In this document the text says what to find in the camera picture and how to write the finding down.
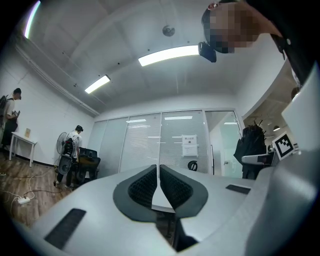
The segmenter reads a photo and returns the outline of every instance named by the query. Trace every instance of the doorway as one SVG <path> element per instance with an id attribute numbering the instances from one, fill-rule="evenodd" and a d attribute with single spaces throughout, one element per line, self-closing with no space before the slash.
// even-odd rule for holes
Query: doorway
<path id="1" fill-rule="evenodd" d="M 242 178 L 242 165 L 234 157 L 240 128 L 233 111 L 206 111 L 208 125 L 212 171 L 214 175 Z"/>

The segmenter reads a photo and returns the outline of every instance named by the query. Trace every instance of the backpack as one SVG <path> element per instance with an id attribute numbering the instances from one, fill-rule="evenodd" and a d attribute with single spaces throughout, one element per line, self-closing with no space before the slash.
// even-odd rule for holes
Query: backpack
<path id="1" fill-rule="evenodd" d="M 3 127 L 4 125 L 4 111 L 5 111 L 5 107 L 6 107 L 6 103 L 7 101 L 13 101 L 14 99 L 13 98 L 7 98 L 7 96 L 2 96 L 0 98 L 0 128 Z"/>

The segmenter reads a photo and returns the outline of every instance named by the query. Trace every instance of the power strip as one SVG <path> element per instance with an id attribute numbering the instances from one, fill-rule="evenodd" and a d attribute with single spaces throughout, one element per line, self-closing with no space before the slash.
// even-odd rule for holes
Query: power strip
<path id="1" fill-rule="evenodd" d="M 19 199 L 18 199 L 18 203 L 19 203 L 20 205 L 23 205 L 23 204 L 29 203 L 29 202 L 30 202 L 30 198 L 29 198 L 29 197 L 26 197 L 26 198 L 22 197 L 22 198 L 19 198 Z"/>

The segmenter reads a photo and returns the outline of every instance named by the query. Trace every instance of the person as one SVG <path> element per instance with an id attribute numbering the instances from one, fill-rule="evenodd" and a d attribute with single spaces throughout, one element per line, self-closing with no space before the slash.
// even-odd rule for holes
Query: person
<path id="1" fill-rule="evenodd" d="M 72 156 L 71 156 L 72 157 L 72 166 L 71 166 L 70 170 L 68 171 L 68 173 L 66 174 L 66 182 L 64 185 L 65 188 L 73 188 L 73 186 L 74 186 L 74 184 L 71 183 L 72 170 L 74 167 L 73 164 L 77 161 L 80 147 L 82 147 L 82 137 L 80 136 L 80 133 L 83 131 L 84 131 L 84 129 L 80 125 L 77 125 L 75 130 L 70 132 L 66 136 L 66 140 L 72 139 L 73 152 L 72 152 Z M 61 183 L 63 177 L 64 177 L 64 175 L 59 172 L 57 175 L 55 184 L 59 185 Z"/>
<path id="2" fill-rule="evenodd" d="M 223 54 L 250 47 L 259 35 L 270 34 L 303 85 L 318 55 L 312 11 L 308 4 L 295 6 L 288 0 L 221 0 L 207 7 L 201 23 L 209 46 Z"/>
<path id="3" fill-rule="evenodd" d="M 14 114 L 15 101 L 21 100 L 21 89 L 17 88 L 13 91 L 12 96 L 9 96 L 6 100 L 3 111 L 3 136 L 2 136 L 2 151 L 10 145 L 12 132 L 14 132 L 17 125 L 17 115 Z"/>

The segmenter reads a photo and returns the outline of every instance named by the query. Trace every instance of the round ceiling vent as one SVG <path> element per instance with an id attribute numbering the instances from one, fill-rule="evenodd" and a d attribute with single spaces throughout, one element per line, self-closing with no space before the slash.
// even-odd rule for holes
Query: round ceiling vent
<path id="1" fill-rule="evenodd" d="M 162 29 L 162 33 L 166 36 L 166 37 L 172 37 L 175 34 L 176 30 L 174 27 L 170 27 L 169 25 L 164 26 Z"/>

